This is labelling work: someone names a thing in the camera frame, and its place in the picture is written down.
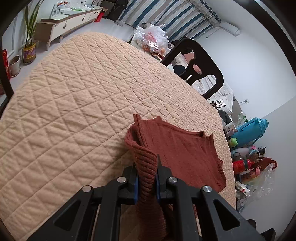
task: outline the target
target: soil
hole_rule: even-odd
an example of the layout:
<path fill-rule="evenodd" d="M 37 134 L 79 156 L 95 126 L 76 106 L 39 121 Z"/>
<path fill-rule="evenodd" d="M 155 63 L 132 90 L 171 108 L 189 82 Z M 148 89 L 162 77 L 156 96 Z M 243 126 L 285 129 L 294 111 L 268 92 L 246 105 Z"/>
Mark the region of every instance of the soil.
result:
<path fill-rule="evenodd" d="M 13 57 L 12 60 L 9 61 L 9 64 L 10 64 L 10 65 L 15 64 L 15 63 L 19 60 L 19 58 L 20 58 L 19 56 L 15 56 L 15 57 Z"/>

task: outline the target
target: folded clothing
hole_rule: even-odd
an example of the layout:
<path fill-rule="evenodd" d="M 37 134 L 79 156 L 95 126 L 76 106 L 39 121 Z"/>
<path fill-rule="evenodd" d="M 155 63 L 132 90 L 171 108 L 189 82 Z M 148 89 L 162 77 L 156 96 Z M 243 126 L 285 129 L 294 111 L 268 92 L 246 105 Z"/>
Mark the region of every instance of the folded clothing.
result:
<path fill-rule="evenodd" d="M 154 181 L 157 154 L 163 166 L 187 185 L 211 186 L 220 192 L 226 178 L 214 146 L 213 135 L 190 132 L 161 120 L 142 120 L 134 114 L 135 123 L 128 130 L 125 143 L 130 149 L 139 174 L 140 190 L 136 209 L 140 221 L 140 240 L 161 240 L 169 232 L 164 212 L 156 201 Z"/>

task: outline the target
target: green toy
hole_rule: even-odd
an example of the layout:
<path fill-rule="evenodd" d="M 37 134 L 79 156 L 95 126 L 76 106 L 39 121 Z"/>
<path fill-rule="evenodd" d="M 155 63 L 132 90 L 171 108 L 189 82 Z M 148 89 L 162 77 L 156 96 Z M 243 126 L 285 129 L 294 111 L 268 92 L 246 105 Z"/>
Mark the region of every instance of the green toy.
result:
<path fill-rule="evenodd" d="M 230 147 L 236 147 L 236 145 L 237 145 L 237 139 L 236 138 L 231 138 L 228 141 L 228 144 L 229 144 Z"/>

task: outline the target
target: snake plant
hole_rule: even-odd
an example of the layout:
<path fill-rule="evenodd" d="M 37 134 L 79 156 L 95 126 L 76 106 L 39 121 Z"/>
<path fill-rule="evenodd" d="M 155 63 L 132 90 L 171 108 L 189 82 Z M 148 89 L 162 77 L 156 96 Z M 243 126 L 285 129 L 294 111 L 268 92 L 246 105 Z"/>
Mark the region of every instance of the snake plant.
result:
<path fill-rule="evenodd" d="M 37 14 L 38 14 L 39 8 L 43 2 L 44 2 L 44 0 L 42 0 L 42 1 L 39 0 L 39 2 L 36 4 L 31 16 L 30 16 L 30 19 L 28 17 L 29 7 L 26 6 L 26 8 L 25 8 L 25 23 L 26 23 L 26 27 L 27 27 L 27 39 L 26 39 L 25 47 L 30 47 L 33 45 L 32 37 L 33 37 L 34 31 L 35 31 L 36 25 L 37 25 L 37 22 L 36 22 Z"/>

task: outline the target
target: triangular cutout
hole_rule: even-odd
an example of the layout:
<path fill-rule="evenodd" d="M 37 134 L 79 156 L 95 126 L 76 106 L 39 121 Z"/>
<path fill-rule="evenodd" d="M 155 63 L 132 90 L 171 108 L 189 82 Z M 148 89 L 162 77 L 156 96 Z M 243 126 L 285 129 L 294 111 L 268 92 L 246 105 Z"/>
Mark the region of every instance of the triangular cutout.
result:
<path fill-rule="evenodd" d="M 70 231 L 72 228 L 72 225 L 74 223 L 76 214 L 78 212 L 79 206 L 80 206 L 81 201 L 77 200 L 74 203 L 72 203 L 61 216 L 54 221 L 54 225 L 66 230 Z"/>
<path fill-rule="evenodd" d="M 220 218 L 222 227 L 225 231 L 238 227 L 240 222 L 230 213 L 226 207 L 218 200 L 214 200 L 214 205 Z"/>

